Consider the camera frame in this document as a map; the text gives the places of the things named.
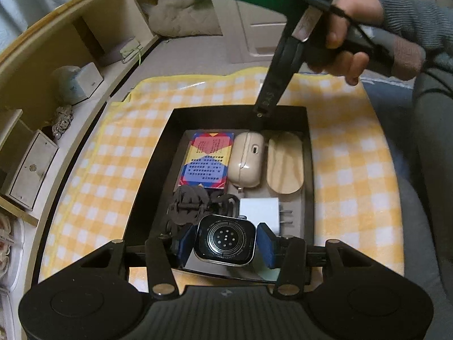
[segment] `beige fluffy cushion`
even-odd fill
[[[139,0],[148,14],[149,27],[165,37],[221,35],[219,21],[211,0]]]

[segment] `yellow and white checkered cloth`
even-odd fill
[[[126,101],[107,108],[52,222],[41,279],[123,237],[144,171],[173,108],[253,104],[265,75],[266,69],[252,68],[229,76],[146,79]],[[280,104],[307,107],[315,244],[340,239],[403,274],[395,170],[363,86],[350,87],[332,76],[295,75]],[[140,272],[131,271],[131,282]]]

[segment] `person's arm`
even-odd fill
[[[432,0],[379,0],[382,27],[423,47],[427,55],[453,56],[453,11]]]

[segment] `human hand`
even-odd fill
[[[379,0],[338,0],[335,5],[344,10],[353,20],[360,23],[380,26],[384,21],[384,9]],[[326,47],[336,49],[343,45],[348,28],[349,22],[345,18],[331,14]],[[363,73],[369,61],[369,56],[364,52],[352,54],[351,52],[343,51],[337,55],[334,62],[329,66],[310,66],[310,69],[316,73],[321,73],[325,70],[337,77],[344,76],[346,83],[350,86],[356,86],[359,83],[359,76]]]

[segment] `metal screw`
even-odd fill
[[[292,296],[292,295],[297,295],[300,291],[300,289],[293,284],[283,284],[280,285],[277,289],[277,291],[284,296]]]
[[[153,293],[157,295],[168,295],[175,291],[175,287],[171,284],[157,284],[153,286]]]

